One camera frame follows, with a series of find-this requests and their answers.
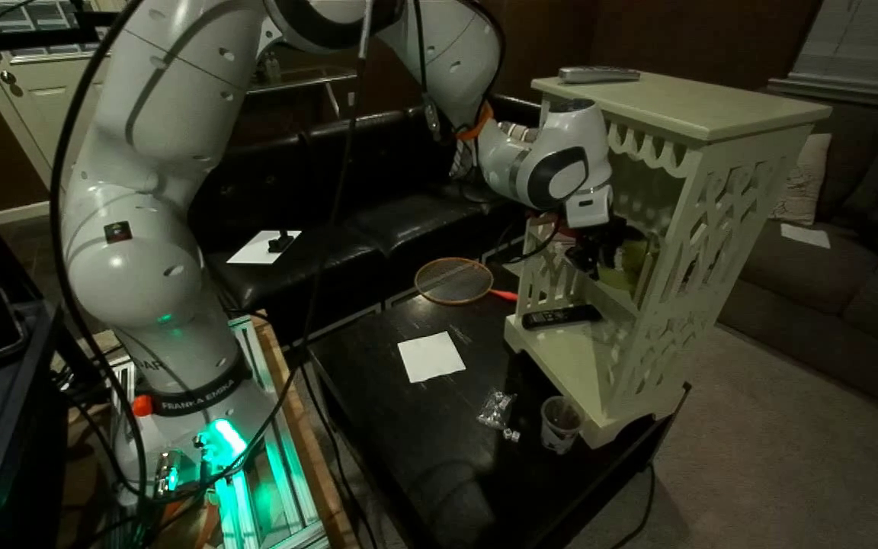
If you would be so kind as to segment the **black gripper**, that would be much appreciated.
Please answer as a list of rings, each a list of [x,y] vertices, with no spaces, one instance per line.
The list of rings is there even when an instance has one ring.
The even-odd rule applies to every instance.
[[[575,270],[589,267],[616,267],[616,252],[624,241],[642,241],[642,232],[634,228],[624,218],[609,218],[604,225],[575,228],[575,241],[563,252],[563,256]]]

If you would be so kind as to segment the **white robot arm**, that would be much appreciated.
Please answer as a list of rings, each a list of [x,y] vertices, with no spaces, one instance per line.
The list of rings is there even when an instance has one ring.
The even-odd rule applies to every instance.
[[[533,129],[497,123],[488,93],[504,41],[469,0],[133,0],[83,75],[96,104],[57,181],[66,295],[124,339],[153,396],[150,416],[120,416],[115,465],[133,486],[161,454],[195,458],[206,425],[260,425],[270,409],[189,224],[212,185],[262,189],[224,140],[270,41],[302,52],[385,42],[452,125],[454,163],[489,193],[575,228],[609,221],[604,115],[575,106]]]

